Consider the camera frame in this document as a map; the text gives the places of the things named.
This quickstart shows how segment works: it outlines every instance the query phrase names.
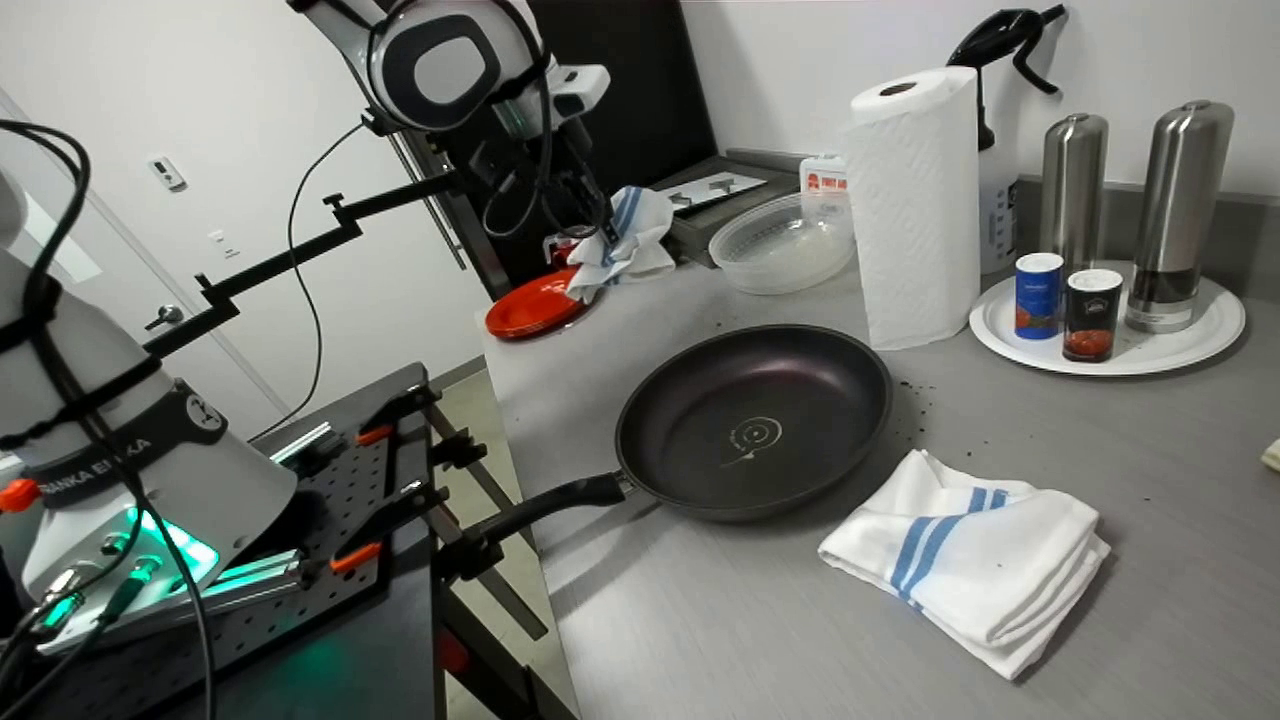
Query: stainless steel canister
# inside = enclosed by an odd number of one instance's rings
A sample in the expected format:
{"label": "stainless steel canister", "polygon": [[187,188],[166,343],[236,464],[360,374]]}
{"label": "stainless steel canister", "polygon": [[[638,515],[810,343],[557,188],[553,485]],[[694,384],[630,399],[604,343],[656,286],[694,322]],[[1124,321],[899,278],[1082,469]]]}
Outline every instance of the stainless steel canister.
{"label": "stainless steel canister", "polygon": [[1109,121],[1064,117],[1045,131],[1045,250],[1084,269],[1106,245]]}
{"label": "stainless steel canister", "polygon": [[1230,104],[1184,104],[1155,121],[1143,218],[1137,240],[1137,283],[1128,321],[1149,330],[1191,322],[1201,250],[1216,208],[1236,112]]}

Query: cable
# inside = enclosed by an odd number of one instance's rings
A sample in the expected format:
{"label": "cable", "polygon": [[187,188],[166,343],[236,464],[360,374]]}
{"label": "cable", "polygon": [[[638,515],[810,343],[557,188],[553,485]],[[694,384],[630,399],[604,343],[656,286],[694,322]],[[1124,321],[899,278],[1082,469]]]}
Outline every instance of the cable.
{"label": "cable", "polygon": [[[296,203],[306,198],[310,181],[314,181],[318,169],[322,169],[338,148],[346,148],[360,129],[366,129],[366,122],[352,122],[346,134],[338,134],[338,139],[314,159],[314,169],[296,181],[291,198],[288,198],[288,218],[283,218],[288,247],[296,245],[296,240],[291,240],[291,218],[296,218]],[[325,321],[322,321],[322,308],[318,308],[318,294],[314,294],[314,286],[310,286],[306,269],[291,269],[291,275],[296,275],[296,286],[301,286],[306,298],[310,298],[314,330],[318,330],[314,378],[310,378],[306,399],[291,405],[277,425],[260,428],[251,440],[263,440],[263,434],[274,434],[277,428],[283,428],[288,418],[296,418],[296,417],[318,399],[318,386],[322,386],[322,374],[325,374]]]}
{"label": "cable", "polygon": [[[21,121],[0,121],[0,129],[18,131],[18,134],[30,134],[36,139],[41,148],[47,148],[76,181],[76,191],[62,216],[62,224],[52,227],[47,245],[41,247],[33,270],[30,270],[30,283],[25,283],[25,322],[33,330],[33,352],[47,374],[47,384],[58,386],[58,395],[66,405],[81,405],[85,399],[85,386],[76,378],[76,372],[69,369],[69,360],[62,357],[62,348],[52,343],[47,336],[47,322],[36,316],[36,298],[41,298],[41,286],[47,283],[47,269],[52,269],[52,257],[62,250],[62,245],[69,240],[69,227],[76,224],[81,208],[85,208],[85,194],[90,194],[90,181],[91,181],[91,159],[90,152],[69,134],[69,131],[58,131],[58,129],[44,129],[44,122],[21,122]],[[213,641],[207,641],[207,612],[206,612],[206,595],[201,595],[201,582],[185,560],[185,553],[172,544],[167,535],[167,525],[161,518],[161,513],[152,508],[152,500],[146,495],[146,485],[139,477],[134,473],[128,454],[117,447],[111,440],[111,428],[108,418],[98,410],[98,408],[85,408],[76,417],[81,432],[108,450],[108,473],[119,477],[119,485],[134,491],[137,500],[137,515],[152,515],[158,527],[161,527],[161,540],[172,555],[172,565],[179,568],[187,592],[192,592],[192,609],[198,609],[198,637],[201,637],[201,661],[206,661],[206,717],[213,720],[215,717],[215,661],[213,661]],[[85,637],[85,642],[62,661],[21,703],[33,703],[44,687],[52,687],[52,680],[62,671],[69,671],[91,642],[98,637],[108,631],[108,623],[98,623],[91,637]]]}
{"label": "cable", "polygon": [[33,637],[33,628],[69,595],[81,595],[90,592],[91,582],[99,582],[104,577],[111,577],[123,555],[137,547],[137,535],[146,527],[146,513],[137,508],[134,525],[128,525],[128,535],[123,535],[123,547],[99,568],[91,571],[90,579],[81,582],[69,582],[66,592],[47,595],[41,609],[33,609],[13,631],[9,631],[9,647],[0,653],[0,687],[9,687],[9,665],[18,661],[18,647],[25,637]]}

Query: white towel with blue stripes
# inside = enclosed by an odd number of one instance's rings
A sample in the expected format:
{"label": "white towel with blue stripes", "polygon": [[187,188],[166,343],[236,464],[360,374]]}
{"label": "white towel with blue stripes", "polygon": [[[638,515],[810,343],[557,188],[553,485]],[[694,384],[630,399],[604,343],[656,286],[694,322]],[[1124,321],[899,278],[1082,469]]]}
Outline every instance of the white towel with blue stripes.
{"label": "white towel with blue stripes", "polygon": [[978,481],[922,447],[820,544],[1003,680],[1040,661],[1109,553],[1075,495]]}

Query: white tray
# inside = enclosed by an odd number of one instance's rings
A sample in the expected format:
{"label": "white tray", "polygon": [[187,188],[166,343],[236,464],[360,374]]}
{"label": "white tray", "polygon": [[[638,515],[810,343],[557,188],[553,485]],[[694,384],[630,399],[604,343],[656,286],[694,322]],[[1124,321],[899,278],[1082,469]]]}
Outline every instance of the white tray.
{"label": "white tray", "polygon": [[1014,275],[980,294],[968,310],[968,327],[998,357],[1064,374],[1161,374],[1203,362],[1243,336],[1243,302],[1216,278],[1201,278],[1191,294],[1196,321],[1181,330],[1140,330],[1122,322],[1116,357],[1106,362],[1064,360],[1064,336],[1020,341],[1014,330]]}

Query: kitchen towel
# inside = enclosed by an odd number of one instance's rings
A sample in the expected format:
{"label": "kitchen towel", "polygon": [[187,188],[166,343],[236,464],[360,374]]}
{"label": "kitchen towel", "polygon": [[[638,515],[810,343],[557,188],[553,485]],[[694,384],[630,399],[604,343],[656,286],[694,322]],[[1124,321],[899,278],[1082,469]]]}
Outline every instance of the kitchen towel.
{"label": "kitchen towel", "polygon": [[1096,513],[1023,481],[978,481],[908,450],[820,560],[899,595],[1003,680],[1040,661],[1109,560]]}
{"label": "kitchen towel", "polygon": [[918,73],[852,98],[847,198],[872,348],[966,327],[980,291],[978,73]]}

